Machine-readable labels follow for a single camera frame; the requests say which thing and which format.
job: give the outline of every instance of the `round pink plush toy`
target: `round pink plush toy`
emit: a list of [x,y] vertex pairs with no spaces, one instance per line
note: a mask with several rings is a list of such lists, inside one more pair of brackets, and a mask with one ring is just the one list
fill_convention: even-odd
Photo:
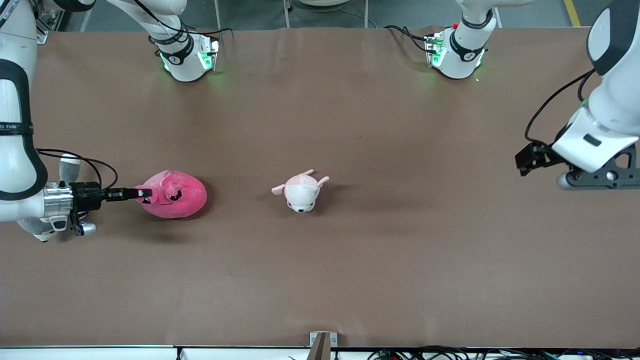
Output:
[[138,202],[143,209],[161,218],[190,217],[207,202],[207,190],[200,180],[179,171],[165,170],[136,189],[151,189],[152,195]]

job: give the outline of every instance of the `cable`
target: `cable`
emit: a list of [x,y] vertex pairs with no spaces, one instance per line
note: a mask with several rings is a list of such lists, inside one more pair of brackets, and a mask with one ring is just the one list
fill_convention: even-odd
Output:
[[413,42],[413,44],[418,47],[418,49],[424,51],[425,53],[429,53],[429,54],[435,54],[436,51],[434,50],[429,50],[429,49],[425,49],[422,46],[420,46],[420,44],[418,44],[418,42],[416,40],[421,40],[424,41],[424,37],[419,37],[418,35],[414,35],[412,33],[409,32],[409,29],[406,26],[403,26],[402,28],[396,26],[396,25],[387,25],[384,27],[384,29],[394,29],[394,30],[398,30],[400,31],[404,36],[408,37],[411,39],[411,41]]
[[[347,13],[347,14],[349,14],[349,15],[357,16],[357,17],[359,17],[359,18],[361,18],[361,19],[364,19],[364,16],[359,15],[359,14],[357,14],[357,13],[348,12],[347,10],[345,10],[345,9],[343,9],[343,8],[339,8],[339,9],[338,9],[338,11],[339,11],[339,12],[343,12],[343,13]],[[376,29],[378,28],[378,24],[376,24],[376,22],[375,22],[375,21],[373,21],[373,20],[371,20],[371,19],[367,19],[367,20],[368,20],[371,24],[373,24],[374,28],[376,28]]]
[[577,83],[578,81],[584,79],[586,76],[589,75],[589,73],[592,70],[589,70],[587,72],[585,72],[584,74],[578,76],[577,78],[571,80],[568,84],[566,84],[565,86],[561,87],[560,89],[556,90],[556,92],[554,92],[550,97],[547,98],[547,100],[545,100],[545,102],[538,108],[538,110],[536,111],[536,113],[531,117],[531,120],[529,120],[529,123],[527,124],[527,128],[524,131],[524,138],[527,139],[528,141],[532,142],[532,143],[536,143],[538,145],[542,145],[543,147],[548,147],[549,145],[547,143],[545,143],[544,141],[541,140],[537,140],[534,138],[531,138],[529,136],[529,131],[531,130],[531,126],[533,125],[533,122],[536,121],[536,119],[538,118],[538,115],[540,115],[540,113],[542,112],[542,110],[544,110],[547,105],[551,102],[551,100],[553,100],[556,96],[558,96],[561,92],[565,91],[568,87],[572,86],[573,84]]
[[174,29],[171,26],[163,23],[162,20],[158,19],[158,17],[154,13],[152,13],[151,10],[149,10],[149,8],[147,8],[143,3],[141,3],[140,0],[133,0],[133,2],[136,3],[142,10],[144,10],[144,12],[147,13],[147,15],[151,16],[152,19],[154,19],[155,21],[158,21],[158,24],[166,27],[167,29],[178,31],[179,33],[197,34],[197,35],[213,35],[213,34],[219,34],[219,33],[223,32],[223,31],[231,31],[231,34],[234,33],[234,30],[232,28],[224,28],[224,29],[220,29],[220,30],[217,30],[217,31],[208,31],[206,33],[200,33],[198,31]]
[[596,72],[596,69],[592,69],[591,71],[589,71],[589,75],[585,76],[584,79],[582,79],[582,81],[580,82],[580,85],[578,85],[578,99],[580,99],[580,101],[584,101],[584,96],[582,96],[582,88],[584,87],[584,84],[587,83],[587,80],[589,80],[589,77],[591,77],[591,75],[593,75],[594,72]]
[[[64,151],[64,150],[58,150],[58,149],[37,149],[37,151],[38,151],[39,154],[41,154],[43,156],[49,156],[49,157],[52,157],[52,158],[77,159],[77,160],[84,161],[85,163],[89,164],[89,166],[91,166],[91,168],[95,172],[96,176],[98,177],[98,184],[99,184],[100,188],[103,189],[103,190],[112,188],[118,182],[118,171],[114,167],[112,167],[111,165],[105,163],[104,161],[85,158],[84,156],[80,156],[78,154],[74,154],[73,152]],[[63,156],[63,155],[50,154],[50,152],[58,152],[60,154],[69,154],[71,156],[75,156],[75,158],[69,158],[68,156]],[[108,169],[110,169],[113,172],[113,177],[114,177],[113,182],[111,182],[111,184],[109,184],[107,187],[105,187],[105,188],[102,187],[102,176],[100,174],[100,171],[98,171],[98,168],[93,163],[105,166],[105,167],[107,167]]]

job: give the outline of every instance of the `pink plush toy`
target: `pink plush toy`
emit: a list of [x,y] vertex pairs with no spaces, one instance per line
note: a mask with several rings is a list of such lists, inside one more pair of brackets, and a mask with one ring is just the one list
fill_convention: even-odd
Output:
[[282,195],[287,199],[287,205],[297,213],[306,213],[316,206],[316,199],[320,194],[320,188],[329,181],[325,176],[320,181],[310,177],[314,172],[311,169],[300,175],[290,178],[285,184],[271,189],[274,195]]
[[152,195],[138,199],[142,208],[161,218],[186,218],[202,209],[207,190],[200,180],[179,171],[165,170],[136,189],[151,189]]

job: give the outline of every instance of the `brown table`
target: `brown table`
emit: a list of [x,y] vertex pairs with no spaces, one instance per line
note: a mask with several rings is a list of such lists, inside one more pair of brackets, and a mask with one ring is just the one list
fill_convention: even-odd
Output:
[[[498,30],[453,81],[382,29],[238,31],[188,84],[146,34],[53,34],[38,146],[105,160],[121,186],[189,172],[213,202],[184,221],[103,204],[95,236],[45,244],[1,224],[0,343],[295,345],[329,329],[352,346],[637,346],[640,192],[565,192],[562,166],[521,178],[513,160],[538,106],[589,69],[586,33]],[[561,95],[533,135],[577,105]],[[269,190],[312,167],[332,180],[299,215]]]

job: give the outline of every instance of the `yellow floor stripe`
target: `yellow floor stripe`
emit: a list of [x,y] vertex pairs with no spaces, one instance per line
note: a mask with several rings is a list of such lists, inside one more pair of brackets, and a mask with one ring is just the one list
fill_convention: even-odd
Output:
[[569,19],[571,19],[571,25],[582,26],[580,25],[580,19],[578,19],[578,13],[575,12],[575,6],[573,5],[573,0],[564,0],[564,6],[566,7],[566,12],[569,13]]

